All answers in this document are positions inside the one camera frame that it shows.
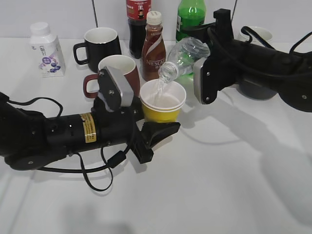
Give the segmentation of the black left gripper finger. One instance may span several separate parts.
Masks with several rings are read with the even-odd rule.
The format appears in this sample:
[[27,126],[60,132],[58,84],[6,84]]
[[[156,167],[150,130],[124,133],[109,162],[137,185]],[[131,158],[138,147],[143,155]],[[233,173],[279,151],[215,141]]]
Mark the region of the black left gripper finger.
[[141,129],[144,143],[148,149],[153,148],[162,140],[177,133],[181,124],[179,122],[157,123],[145,122]]

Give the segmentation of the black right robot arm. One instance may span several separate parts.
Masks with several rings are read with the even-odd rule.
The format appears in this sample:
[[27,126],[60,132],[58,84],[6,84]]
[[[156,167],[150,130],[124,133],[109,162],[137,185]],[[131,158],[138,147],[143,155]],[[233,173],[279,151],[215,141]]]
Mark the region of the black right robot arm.
[[312,54],[295,51],[311,33],[284,53],[248,26],[241,28],[246,41],[234,39],[229,9],[214,11],[214,18],[213,23],[182,29],[210,49],[210,55],[200,56],[193,68],[194,94],[201,104],[211,104],[219,91],[243,80],[278,93],[299,111],[311,112]]

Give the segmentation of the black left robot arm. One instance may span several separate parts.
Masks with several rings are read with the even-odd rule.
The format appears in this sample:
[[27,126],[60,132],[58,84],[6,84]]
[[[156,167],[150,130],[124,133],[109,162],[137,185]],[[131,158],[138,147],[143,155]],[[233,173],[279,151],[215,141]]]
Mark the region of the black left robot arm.
[[12,169],[52,172],[50,163],[75,153],[118,144],[126,149],[108,159],[106,168],[114,168],[132,151],[141,164],[153,158],[153,147],[177,133],[178,122],[145,122],[140,99],[130,107],[109,112],[104,102],[96,98],[90,112],[45,117],[38,111],[25,110],[30,102],[15,102],[0,96],[0,154]]

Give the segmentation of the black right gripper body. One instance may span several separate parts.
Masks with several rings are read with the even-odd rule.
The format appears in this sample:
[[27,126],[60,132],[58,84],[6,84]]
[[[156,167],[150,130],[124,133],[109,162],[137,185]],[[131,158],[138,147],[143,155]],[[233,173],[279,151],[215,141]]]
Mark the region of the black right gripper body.
[[214,22],[185,28],[182,32],[189,37],[206,43],[210,57],[215,59],[218,91],[237,83],[239,72],[233,59],[238,50],[232,49],[237,43],[231,21],[231,10],[220,8],[213,13]]

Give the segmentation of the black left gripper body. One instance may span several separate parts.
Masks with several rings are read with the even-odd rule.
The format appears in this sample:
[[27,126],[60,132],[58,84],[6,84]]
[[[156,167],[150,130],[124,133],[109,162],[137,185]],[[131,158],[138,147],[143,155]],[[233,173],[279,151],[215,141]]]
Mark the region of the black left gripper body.
[[142,132],[138,129],[137,121],[143,119],[141,101],[134,97],[130,107],[121,107],[114,112],[108,112],[104,102],[95,98],[92,114],[99,130],[99,143],[101,146],[126,143],[123,151],[118,151],[108,163],[121,163],[126,159],[126,154],[131,150],[139,163],[152,161],[154,152],[145,145]]

